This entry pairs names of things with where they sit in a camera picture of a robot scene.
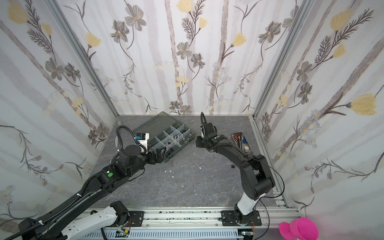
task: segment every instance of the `floral wallpaper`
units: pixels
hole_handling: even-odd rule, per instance
[[[115,118],[44,2],[0,6],[3,239],[81,188]]]
[[[382,239],[384,3],[315,1],[256,116],[319,239]]]
[[[297,0],[58,0],[119,114],[253,114]]]

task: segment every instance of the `pink cup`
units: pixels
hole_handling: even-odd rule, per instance
[[[295,219],[291,224],[283,222],[279,225],[280,234],[287,240],[317,240],[319,230],[314,222],[306,217]]]

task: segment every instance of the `gray tabletop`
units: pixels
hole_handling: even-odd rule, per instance
[[[119,116],[118,121],[130,129],[138,127],[152,116]],[[175,116],[197,135],[200,116]],[[206,116],[216,126],[219,134],[231,138],[233,132],[243,132],[254,155],[260,154],[255,135],[247,116]],[[110,132],[103,151],[93,169],[93,174],[109,164],[116,154],[116,126]],[[121,131],[124,146],[134,144],[132,137]],[[197,148],[190,142],[169,162],[147,165],[139,178],[119,187],[115,192],[95,203],[106,207],[120,200],[127,207],[228,207],[241,198],[240,171],[233,163],[218,153]],[[263,199],[266,206],[276,206],[273,199]]]

